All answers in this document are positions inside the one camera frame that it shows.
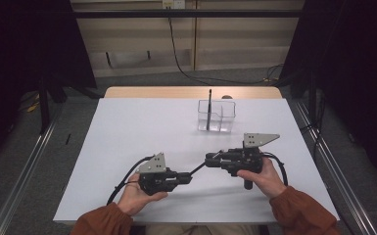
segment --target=white table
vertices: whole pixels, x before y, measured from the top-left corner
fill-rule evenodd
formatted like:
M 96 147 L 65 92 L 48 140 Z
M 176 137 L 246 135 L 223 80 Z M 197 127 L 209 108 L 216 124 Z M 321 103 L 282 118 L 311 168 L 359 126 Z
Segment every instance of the white table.
M 234 101 L 237 117 L 232 132 L 218 133 L 197 130 L 198 99 L 100 100 L 54 220 L 72 224 L 83 213 L 105 205 L 114 187 L 144 157 L 164 152 L 166 166 L 189 172 L 206 153 L 241 147 L 244 132 L 280 134 L 261 149 L 285 163 L 290 185 L 309 193 L 338 217 L 286 100 Z M 189 185 L 180 185 L 166 199 L 148 205 L 134 221 L 266 224 L 275 219 L 256 186 L 245 190 L 243 179 L 204 167 Z

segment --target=gray carpet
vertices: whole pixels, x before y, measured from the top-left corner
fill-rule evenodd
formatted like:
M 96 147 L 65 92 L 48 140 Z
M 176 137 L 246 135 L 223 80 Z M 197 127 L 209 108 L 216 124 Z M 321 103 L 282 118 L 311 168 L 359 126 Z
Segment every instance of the gray carpet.
M 277 70 L 272 77 L 278 76 L 278 73 Z M 266 77 L 267 70 L 208 70 L 195 71 L 190 74 L 256 82 Z M 204 81 L 212 85 L 245 85 L 210 79 L 204 79 Z M 97 82 L 99 88 L 93 89 L 93 91 L 99 94 L 104 94 L 108 87 L 114 85 L 203 85 L 179 72 L 99 78 Z M 264 82 L 256 85 L 270 85 L 270 83 Z M 28 183 L 23 199 L 7 229 L 7 234 L 68 234 L 71 229 L 63 224 L 53 222 L 52 219 L 70 179 L 98 102 L 84 97 L 70 88 L 66 88 L 66 92 L 69 98 L 63 105 L 61 116 Z M 281 92 L 287 98 L 298 125 L 304 126 L 296 103 L 300 100 L 307 102 L 307 96 L 300 100 L 293 100 L 290 97 L 289 87 L 281 88 Z M 51 110 L 54 111 L 57 106 L 57 104 L 51 103 Z M 12 133 L 0 150 L 0 208 L 34 147 L 39 129 L 39 110 L 33 113 L 20 112 Z M 325 110 L 322 136 L 377 229 L 377 170 L 369 162 L 362 147 L 351 141 L 346 127 L 329 106 L 326 106 Z M 304 133 L 304 138 L 312 152 L 313 140 L 308 133 Z M 346 202 L 322 159 L 318 157 L 316 161 L 339 211 L 348 221 L 354 233 L 360 234 Z M 342 234 L 351 234 L 343 221 L 339 222 L 339 227 Z M 275 224 L 270 225 L 269 229 L 270 234 L 281 234 L 280 228 Z

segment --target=human hand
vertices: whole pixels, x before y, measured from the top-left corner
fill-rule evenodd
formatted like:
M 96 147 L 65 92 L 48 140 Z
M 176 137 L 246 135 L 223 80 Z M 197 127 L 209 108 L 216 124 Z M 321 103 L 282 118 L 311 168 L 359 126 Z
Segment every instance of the human hand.
M 248 170 L 240 169 L 237 171 L 237 176 L 255 182 L 260 188 L 261 192 L 268 198 L 279 196 L 286 190 L 273 162 L 268 158 L 262 158 L 263 168 L 261 173 L 254 173 Z
M 118 200 L 118 208 L 130 216 L 140 212 L 147 204 L 167 197 L 167 192 L 159 192 L 152 196 L 147 195 L 140 189 L 139 176 L 139 173 L 135 173 L 129 177 L 129 183 L 124 187 L 123 194 Z

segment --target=transparent container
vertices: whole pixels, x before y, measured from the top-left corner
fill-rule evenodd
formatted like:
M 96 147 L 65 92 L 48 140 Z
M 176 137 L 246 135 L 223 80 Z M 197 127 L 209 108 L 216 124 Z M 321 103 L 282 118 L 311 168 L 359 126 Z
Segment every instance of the transparent container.
M 236 103 L 231 101 L 198 102 L 198 129 L 205 131 L 231 132 L 236 117 Z

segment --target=orange sleeve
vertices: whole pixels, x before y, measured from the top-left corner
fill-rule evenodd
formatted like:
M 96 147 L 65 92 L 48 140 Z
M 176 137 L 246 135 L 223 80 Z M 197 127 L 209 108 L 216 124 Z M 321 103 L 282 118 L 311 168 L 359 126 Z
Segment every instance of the orange sleeve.
M 340 234 L 334 215 L 311 196 L 291 186 L 271 199 L 270 204 L 285 235 Z
M 75 223 L 71 235 L 127 235 L 132 222 L 133 219 L 123 213 L 116 203 L 110 203 L 82 215 Z

